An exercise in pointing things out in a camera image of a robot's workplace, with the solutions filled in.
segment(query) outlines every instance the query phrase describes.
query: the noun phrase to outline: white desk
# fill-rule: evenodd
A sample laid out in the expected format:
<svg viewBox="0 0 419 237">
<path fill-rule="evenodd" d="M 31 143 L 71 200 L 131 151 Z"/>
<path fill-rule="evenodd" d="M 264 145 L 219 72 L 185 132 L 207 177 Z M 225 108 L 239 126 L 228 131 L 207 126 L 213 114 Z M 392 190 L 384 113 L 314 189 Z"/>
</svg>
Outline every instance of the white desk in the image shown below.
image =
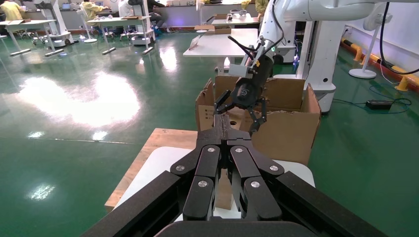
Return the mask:
<svg viewBox="0 0 419 237">
<path fill-rule="evenodd" d="M 112 19 L 105 18 L 105 19 L 98 19 L 98 20 L 91 20 L 88 21 L 88 23 L 99 23 L 100 28 L 102 29 L 103 38 L 105 39 L 106 45 L 108 46 L 108 50 L 102 52 L 102 55 L 108 54 L 115 50 L 115 47 L 112 47 L 108 43 L 108 39 L 105 36 L 105 27 L 112 27 L 112 26 L 142 26 L 143 28 L 143 37 L 147 38 L 147 30 L 145 29 L 144 21 L 150 18 L 150 16 L 139 16 L 138 19 L 135 20 L 125 20 L 121 17 L 114 17 Z M 143 54 L 148 53 L 150 50 L 153 49 L 153 47 L 149 47 L 148 44 L 145 44 L 146 50 L 143 52 Z"/>
<path fill-rule="evenodd" d="M 232 36 L 239 43 L 248 47 L 255 45 L 257 42 L 257 29 L 231 29 L 231 34 L 215 35 L 211 34 L 213 30 L 202 35 L 198 41 L 198 45 L 192 50 L 186 50 L 183 53 L 185 57 L 216 57 L 217 71 L 219 76 L 224 74 L 224 60 L 230 58 L 230 62 L 234 62 L 234 58 L 243 58 L 245 52 L 227 37 Z"/>
<path fill-rule="evenodd" d="M 45 54 L 46 57 L 57 54 L 59 52 L 62 52 L 63 49 L 55 50 L 55 47 L 52 44 L 51 37 L 48 34 L 48 30 L 47 30 L 48 23 L 53 22 L 53 21 L 55 21 L 55 20 L 32 20 L 31 22 L 21 23 L 21 24 L 18 24 L 18 25 L 9 25 L 9 21 L 0 22 L 0 26 L 5 26 L 6 27 L 6 30 L 7 30 L 7 32 L 9 32 L 9 35 L 12 38 L 14 45 L 18 49 L 17 52 L 11 53 L 10 55 L 14 56 L 14 55 L 18 55 L 18 54 L 22 54 L 22 53 L 31 51 L 31 49 L 29 49 L 29 48 L 22 50 L 19 47 L 19 44 L 17 43 L 16 38 L 13 35 L 14 31 L 18 31 L 18 30 L 22 30 L 22 29 L 24 29 L 24 30 L 26 30 L 26 29 L 43 29 L 45 31 L 46 37 L 48 38 L 49 46 L 52 49 L 52 52 Z"/>
<path fill-rule="evenodd" d="M 124 195 L 121 197 L 115 208 L 121 205 L 124 201 L 128 200 L 128 198 L 130 198 L 132 195 L 150 183 L 163 171 L 170 171 L 171 165 L 180 160 L 189 152 L 191 152 L 190 149 L 175 147 L 160 147 L 155 149 L 145 161 L 144 165 L 133 179 L 132 183 L 129 185 L 128 189 L 125 191 Z M 284 168 L 285 172 L 291 171 L 302 180 L 315 187 L 313 174 L 307 166 L 300 163 L 281 160 L 275 160 L 275 162 L 280 164 Z M 222 218 L 241 218 L 241 214 L 239 211 L 237 211 L 235 203 L 233 203 L 231 210 L 215 208 L 213 215 L 221 216 Z M 176 221 L 181 220 L 182 215 L 176 219 Z"/>
<path fill-rule="evenodd" d="M 212 21 L 212 25 L 214 26 L 230 26 L 234 28 L 235 25 L 248 25 L 248 24 L 256 24 L 259 23 L 259 19 L 257 17 L 251 17 L 249 13 L 245 16 L 241 16 L 238 13 L 232 15 L 233 19 L 231 21 L 227 21 L 227 19 L 217 19 Z"/>
</svg>

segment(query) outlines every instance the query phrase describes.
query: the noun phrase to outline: robotic arm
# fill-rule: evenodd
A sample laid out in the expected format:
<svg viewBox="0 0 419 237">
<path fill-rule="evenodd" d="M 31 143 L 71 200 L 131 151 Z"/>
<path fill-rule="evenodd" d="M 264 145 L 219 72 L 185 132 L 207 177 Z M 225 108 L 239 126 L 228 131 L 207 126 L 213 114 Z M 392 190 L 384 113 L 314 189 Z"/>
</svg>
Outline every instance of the robotic arm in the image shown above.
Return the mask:
<svg viewBox="0 0 419 237">
<path fill-rule="evenodd" d="M 230 74 L 239 76 L 232 93 L 224 93 L 215 105 L 215 113 L 222 114 L 238 107 L 249 111 L 253 118 L 250 134 L 257 131 L 266 122 L 262 88 L 271 76 L 274 47 L 279 44 L 287 32 L 295 29 L 290 21 L 350 21 L 367 17 L 374 9 L 376 2 L 386 0 L 271 0 L 266 9 L 256 48 L 248 48 L 237 43 L 247 51 L 241 65 L 230 65 Z M 391 2 L 419 2 L 419 0 L 392 0 Z M 222 102 L 231 96 L 232 103 Z M 261 118 L 256 118 L 253 108 L 262 106 Z"/>
</svg>

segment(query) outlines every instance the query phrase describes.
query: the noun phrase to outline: black cable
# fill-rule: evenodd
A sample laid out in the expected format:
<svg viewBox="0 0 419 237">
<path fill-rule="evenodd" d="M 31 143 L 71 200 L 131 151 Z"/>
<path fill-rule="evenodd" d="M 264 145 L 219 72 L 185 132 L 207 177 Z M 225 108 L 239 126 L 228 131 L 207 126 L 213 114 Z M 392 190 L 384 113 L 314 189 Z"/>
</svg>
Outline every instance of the black cable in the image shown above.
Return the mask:
<svg viewBox="0 0 419 237">
<path fill-rule="evenodd" d="M 231 36 L 228 36 L 227 38 L 229 38 L 232 42 L 236 43 L 238 46 L 242 46 L 243 48 L 245 48 L 245 49 L 247 49 L 249 51 L 257 51 L 259 49 L 259 47 L 260 47 L 260 43 L 257 44 L 257 47 L 256 48 L 249 48 L 249 47 L 246 47 L 246 46 L 242 45 L 235 38 L 233 38 Z"/>
<path fill-rule="evenodd" d="M 389 7 L 389 6 L 390 6 L 390 3 L 389 3 L 389 2 L 387 2 L 386 6 L 385 6 L 384 15 L 383 15 L 383 18 L 382 18 L 382 24 L 381 24 L 381 33 L 380 33 L 380 54 L 381 54 L 381 61 L 382 61 L 382 64 L 383 64 L 386 68 L 388 68 L 390 71 L 392 71 L 392 72 L 394 72 L 394 73 L 397 73 L 397 74 L 400 74 L 400 75 L 408 75 L 408 74 L 417 73 L 417 72 L 419 72 L 419 68 L 418 68 L 418 69 L 416 69 L 416 70 L 414 70 L 414 71 L 411 71 L 411 72 L 406 72 L 406 73 L 396 71 L 396 70 L 392 69 L 391 67 L 389 67 L 389 66 L 387 65 L 386 60 L 384 59 L 384 53 L 383 53 L 383 51 L 382 51 L 382 39 L 383 39 L 383 35 L 384 35 L 385 18 L 386 18 L 386 16 L 387 16 L 387 11 L 388 11 L 388 7 Z"/>
<path fill-rule="evenodd" d="M 243 46 L 243 45 L 241 45 L 241 44 L 237 44 L 237 46 L 238 47 L 240 47 L 248 56 L 249 56 L 249 58 L 251 59 L 251 60 L 254 60 L 254 58 L 253 58 L 253 56 L 250 54 L 250 52 L 249 51 L 247 51 L 246 49 L 245 49 L 245 47 Z"/>
<path fill-rule="evenodd" d="M 365 108 L 365 107 L 361 107 L 361 106 L 359 106 L 359 105 L 364 105 L 364 104 L 366 104 L 366 102 L 364 102 L 364 103 L 354 103 L 354 102 L 350 102 L 350 101 L 347 101 L 347 100 L 341 100 L 341 99 L 333 99 L 333 100 L 334 100 L 334 101 L 343 102 L 343 103 L 346 103 L 346 104 L 349 104 L 349 105 L 356 106 L 356 107 L 358 107 L 358 108 L 360 108 L 360 109 L 363 109 L 363 110 L 365 110 L 365 111 L 368 111 L 368 112 L 371 112 L 371 113 L 374 113 L 374 114 L 382 114 L 382 115 L 401 114 L 401 113 L 404 113 L 404 112 L 406 112 L 407 110 L 409 110 L 409 106 L 410 106 L 410 105 L 412 105 L 412 101 L 411 101 L 410 99 L 408 99 L 408 98 L 398 98 L 398 99 L 396 99 L 396 98 L 393 98 L 393 97 L 390 97 L 390 96 L 387 96 L 387 95 L 383 95 L 383 94 L 381 94 L 381 93 L 379 93 L 379 92 L 377 92 L 377 91 L 375 91 L 375 90 L 372 90 L 372 88 L 375 88 L 375 87 L 376 87 L 376 86 L 374 86 L 374 85 L 370 86 L 370 91 L 372 91 L 372 92 L 374 92 L 375 94 L 378 94 L 378 95 L 380 95 L 380 96 L 383 96 L 383 97 L 386 97 L 386 98 L 391 99 L 391 101 L 389 101 L 389 100 L 386 100 L 386 101 L 387 101 L 387 102 L 392 102 L 393 104 L 400 104 L 400 105 L 402 105 L 405 109 L 404 109 L 404 110 L 402 110 L 402 111 L 398 111 L 398 112 L 377 112 L 377 111 L 370 110 L 370 109 L 368 109 L 368 108 Z"/>
<path fill-rule="evenodd" d="M 275 47 L 277 44 L 279 44 L 279 42 L 281 42 L 284 39 L 285 33 L 284 30 L 282 29 L 281 25 L 278 22 L 278 19 L 276 19 L 276 15 L 275 15 L 275 3 L 276 0 L 273 1 L 272 3 L 272 16 L 274 17 L 274 21 L 275 24 L 278 26 L 278 28 L 281 30 L 282 36 L 279 38 L 278 41 L 276 41 L 273 45 L 271 45 L 269 48 L 267 48 L 260 56 L 262 57 L 263 55 L 265 55 L 268 51 L 270 51 L 273 47 Z"/>
</svg>

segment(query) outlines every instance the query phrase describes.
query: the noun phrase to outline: table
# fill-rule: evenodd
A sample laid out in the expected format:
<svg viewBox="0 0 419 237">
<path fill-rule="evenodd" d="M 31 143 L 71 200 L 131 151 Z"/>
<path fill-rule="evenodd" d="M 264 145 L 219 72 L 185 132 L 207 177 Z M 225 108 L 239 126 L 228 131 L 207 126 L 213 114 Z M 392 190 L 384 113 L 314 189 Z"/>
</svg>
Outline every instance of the table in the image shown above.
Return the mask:
<svg viewBox="0 0 419 237">
<path fill-rule="evenodd" d="M 108 46 L 108 50 L 103 51 L 102 55 L 108 54 L 112 51 L 114 51 L 115 47 L 110 47 L 108 43 L 108 39 L 105 35 L 105 27 L 112 27 L 112 26 L 139 26 L 141 25 L 143 28 L 143 36 L 144 38 L 147 38 L 147 30 L 145 29 L 144 21 L 150 18 L 150 16 L 139 16 L 138 19 L 135 20 L 125 20 L 121 17 L 114 17 L 112 19 L 105 18 L 105 19 L 97 19 L 97 20 L 90 20 L 88 23 L 99 23 L 100 28 L 102 29 L 103 38 L 105 39 L 105 43 Z M 150 52 L 153 47 L 149 47 L 148 44 L 145 44 L 146 50 L 143 52 L 143 54 L 146 54 Z"/>
<path fill-rule="evenodd" d="M 119 16 L 119 11 L 112 11 L 111 12 L 109 9 L 105 9 L 103 11 L 96 12 L 95 14 L 98 15 L 98 16 L 109 16 L 109 15 L 112 15 L 112 16 L 118 15 Z"/>
<path fill-rule="evenodd" d="M 257 17 L 251 17 L 249 13 L 245 16 L 241 16 L 238 13 L 232 14 L 233 19 L 231 21 L 227 21 L 227 19 L 216 19 L 212 21 L 212 25 L 214 26 L 230 26 L 234 28 L 235 25 L 248 25 L 248 24 L 257 24 L 259 23 L 259 19 Z"/>
<path fill-rule="evenodd" d="M 197 131 L 186 131 L 186 130 L 175 130 L 175 129 L 163 129 L 156 128 L 144 144 L 140 153 L 138 153 L 135 160 L 132 162 L 125 175 L 112 192 L 110 197 L 105 203 L 105 208 L 108 212 L 111 212 L 117 205 L 118 201 L 122 198 L 123 194 L 142 168 L 143 164 L 150 156 L 150 154 L 157 148 L 163 146 L 180 147 L 186 149 L 194 149 L 196 144 L 198 132 Z"/>
<path fill-rule="evenodd" d="M 257 42 L 257 29 L 231 29 L 231 34 L 215 35 L 214 30 L 203 34 L 198 45 L 192 50 L 183 53 L 185 57 L 215 57 L 217 58 L 217 71 L 219 76 L 224 76 L 224 60 L 230 58 L 243 58 L 245 52 L 227 37 L 232 36 L 244 46 L 255 45 Z"/>
<path fill-rule="evenodd" d="M 118 202 L 116 207 L 121 205 L 124 201 L 128 200 L 132 195 L 150 183 L 153 179 L 159 176 L 165 170 L 169 171 L 172 164 L 183 158 L 186 154 L 190 153 L 191 149 L 182 149 L 176 147 L 160 147 L 155 149 L 151 154 L 150 157 L 144 163 L 142 169 L 138 172 L 124 195 L 122 196 L 121 200 Z M 310 184 L 311 186 L 314 185 L 313 174 L 311 173 L 310 169 L 300 163 L 289 162 L 289 161 L 281 161 L 281 160 L 274 160 L 276 163 L 280 164 L 285 172 L 291 171 L 302 180 Z M 215 208 L 214 209 L 214 216 L 221 216 L 222 218 L 233 218 L 233 219 L 240 219 L 241 214 L 237 210 L 236 205 L 233 203 L 231 210 L 226 210 L 222 208 Z M 181 221 L 182 215 L 180 215 L 176 221 Z"/>
<path fill-rule="evenodd" d="M 57 54 L 59 52 L 64 51 L 63 49 L 59 49 L 59 50 L 55 50 L 54 45 L 52 44 L 52 40 L 51 37 L 49 36 L 47 27 L 48 27 L 48 23 L 53 22 L 56 20 L 32 20 L 30 22 L 26 22 L 26 23 L 21 23 L 21 24 L 17 24 L 17 25 L 9 25 L 10 21 L 2 21 L 0 22 L 0 26 L 5 26 L 7 32 L 9 32 L 10 37 L 12 38 L 12 41 L 14 43 L 14 45 L 16 46 L 16 48 L 18 49 L 17 52 L 11 53 L 11 56 L 14 55 L 18 55 L 18 54 L 22 54 L 25 52 L 29 52 L 31 51 L 31 49 L 27 48 L 27 49 L 21 49 L 19 47 L 19 44 L 16 41 L 16 38 L 13 35 L 13 31 L 18 31 L 18 30 L 22 30 L 22 29 L 43 29 L 45 31 L 46 37 L 48 39 L 48 43 L 49 46 L 52 49 L 52 52 L 45 54 L 45 57 L 49 57 L 51 55 Z"/>
</svg>

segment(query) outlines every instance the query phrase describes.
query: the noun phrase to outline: green epoxy floor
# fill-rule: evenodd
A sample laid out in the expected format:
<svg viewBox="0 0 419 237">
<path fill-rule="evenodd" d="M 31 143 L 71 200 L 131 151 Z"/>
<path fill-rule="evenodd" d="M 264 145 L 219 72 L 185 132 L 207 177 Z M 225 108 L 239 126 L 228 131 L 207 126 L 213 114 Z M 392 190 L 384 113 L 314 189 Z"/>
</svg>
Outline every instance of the green epoxy floor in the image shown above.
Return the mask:
<svg viewBox="0 0 419 237">
<path fill-rule="evenodd" d="M 182 56 L 195 36 L 162 36 L 146 56 L 142 47 L 102 56 L 101 42 L 45 58 L 43 45 L 19 40 L 33 51 L 9 57 L 0 45 L 1 237 L 80 235 L 106 214 L 105 201 L 155 127 L 196 129 L 194 102 L 216 61 Z M 381 76 L 350 77 L 359 67 L 352 59 L 340 50 L 335 98 L 381 99 L 370 85 L 399 96 L 379 85 Z M 404 96 L 413 105 L 398 115 L 334 103 L 309 163 L 319 190 L 392 237 L 419 232 L 419 97 Z"/>
</svg>

